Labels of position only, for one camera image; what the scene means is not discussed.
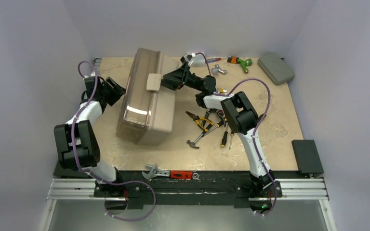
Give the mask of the beige translucent plastic toolbox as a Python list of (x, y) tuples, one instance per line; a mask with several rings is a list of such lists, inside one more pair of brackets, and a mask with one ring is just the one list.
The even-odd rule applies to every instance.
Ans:
[(179, 62), (160, 51), (139, 48), (128, 76), (116, 136), (137, 145), (159, 145), (172, 132), (175, 91), (161, 85), (162, 76)]

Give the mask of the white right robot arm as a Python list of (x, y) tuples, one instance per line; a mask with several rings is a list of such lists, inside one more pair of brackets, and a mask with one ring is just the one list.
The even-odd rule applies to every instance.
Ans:
[(206, 109), (220, 109), (224, 112), (228, 125), (242, 141), (248, 158), (251, 176), (251, 189), (255, 195), (262, 196), (270, 190), (275, 178), (265, 159), (260, 144), (258, 128), (266, 112), (259, 116), (247, 95), (240, 91), (235, 94), (219, 94), (216, 90), (216, 79), (207, 75), (204, 78), (191, 73), (187, 61), (176, 70), (164, 74), (161, 85), (171, 90), (183, 86), (199, 91), (196, 95), (197, 105)]

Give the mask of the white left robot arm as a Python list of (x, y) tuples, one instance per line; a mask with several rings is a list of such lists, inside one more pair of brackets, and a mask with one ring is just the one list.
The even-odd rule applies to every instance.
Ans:
[(124, 192), (124, 183), (118, 170), (101, 159), (93, 124), (126, 90), (110, 77), (85, 77), (84, 82), (86, 90), (78, 112), (53, 130), (58, 161), (63, 169), (83, 172), (106, 184), (106, 191), (118, 197)]

